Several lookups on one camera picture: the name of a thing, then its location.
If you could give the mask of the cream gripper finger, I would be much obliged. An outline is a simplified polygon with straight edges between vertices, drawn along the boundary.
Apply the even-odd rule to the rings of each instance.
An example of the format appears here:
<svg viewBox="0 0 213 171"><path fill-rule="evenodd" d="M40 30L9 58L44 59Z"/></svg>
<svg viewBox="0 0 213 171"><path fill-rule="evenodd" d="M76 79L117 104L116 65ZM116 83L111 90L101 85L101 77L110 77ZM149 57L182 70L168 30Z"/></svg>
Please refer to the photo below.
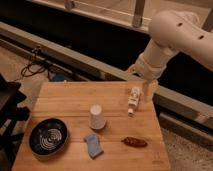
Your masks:
<svg viewBox="0 0 213 171"><path fill-rule="evenodd" d="M144 101L149 102L152 100L153 95L157 89L158 81L147 81L143 85L143 92L144 92Z"/></svg>
<svg viewBox="0 0 213 171"><path fill-rule="evenodd" d="M128 69L126 70L127 73L130 73L130 74L136 74L136 67L134 64L130 65L128 67Z"/></svg>

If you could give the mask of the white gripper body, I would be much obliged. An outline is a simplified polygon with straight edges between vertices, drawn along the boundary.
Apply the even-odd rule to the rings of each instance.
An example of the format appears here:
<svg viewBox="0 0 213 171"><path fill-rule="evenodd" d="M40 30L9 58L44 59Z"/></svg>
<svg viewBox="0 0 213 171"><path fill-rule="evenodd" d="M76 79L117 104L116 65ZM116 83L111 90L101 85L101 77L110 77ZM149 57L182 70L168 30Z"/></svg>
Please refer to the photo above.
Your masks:
<svg viewBox="0 0 213 171"><path fill-rule="evenodd" d="M157 53L143 52L135 62L137 74L145 80L158 79L166 68L166 56Z"/></svg>

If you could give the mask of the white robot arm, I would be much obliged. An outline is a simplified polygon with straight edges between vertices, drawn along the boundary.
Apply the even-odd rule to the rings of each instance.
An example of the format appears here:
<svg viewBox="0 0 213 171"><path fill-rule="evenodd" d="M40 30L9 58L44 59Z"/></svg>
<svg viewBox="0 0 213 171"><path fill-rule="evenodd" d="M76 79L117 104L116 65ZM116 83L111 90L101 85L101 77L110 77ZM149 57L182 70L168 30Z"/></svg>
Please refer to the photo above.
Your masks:
<svg viewBox="0 0 213 171"><path fill-rule="evenodd" d="M213 33L198 19L193 12L159 12L149 23L148 45L127 71L213 105Z"/></svg>

